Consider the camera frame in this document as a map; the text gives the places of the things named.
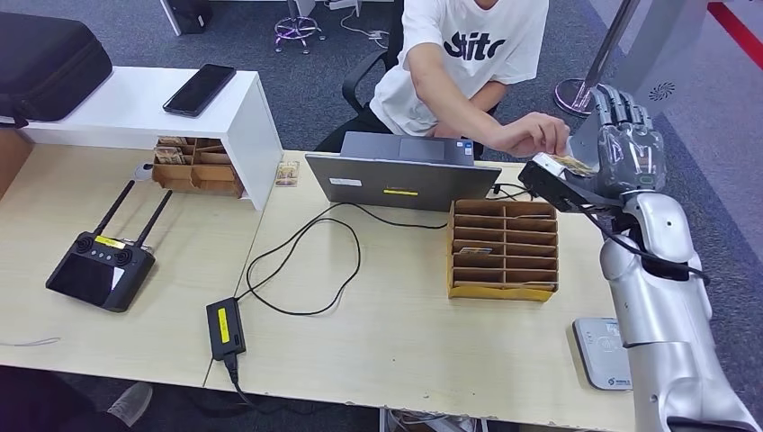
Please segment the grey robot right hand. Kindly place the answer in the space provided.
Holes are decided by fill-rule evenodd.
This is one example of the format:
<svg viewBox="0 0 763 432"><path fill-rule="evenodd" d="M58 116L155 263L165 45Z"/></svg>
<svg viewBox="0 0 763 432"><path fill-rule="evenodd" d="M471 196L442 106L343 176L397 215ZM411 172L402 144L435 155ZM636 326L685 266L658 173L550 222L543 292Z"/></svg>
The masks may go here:
<svg viewBox="0 0 763 432"><path fill-rule="evenodd" d="M568 181L600 206L623 207L636 194L661 191L667 176L665 143L646 108L611 85L598 85L590 94L598 130L589 142L597 161L583 162L589 171L569 172Z"/></svg>

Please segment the person's right hand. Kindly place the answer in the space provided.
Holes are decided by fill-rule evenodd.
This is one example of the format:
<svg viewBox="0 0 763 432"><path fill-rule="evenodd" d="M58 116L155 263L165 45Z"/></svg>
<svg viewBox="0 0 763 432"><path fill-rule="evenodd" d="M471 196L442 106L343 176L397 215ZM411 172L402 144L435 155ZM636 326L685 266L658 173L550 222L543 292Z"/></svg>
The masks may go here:
<svg viewBox="0 0 763 432"><path fill-rule="evenodd" d="M491 147L517 158L533 157L538 153L566 156L569 136L570 127L562 119L530 112L502 126Z"/></svg>

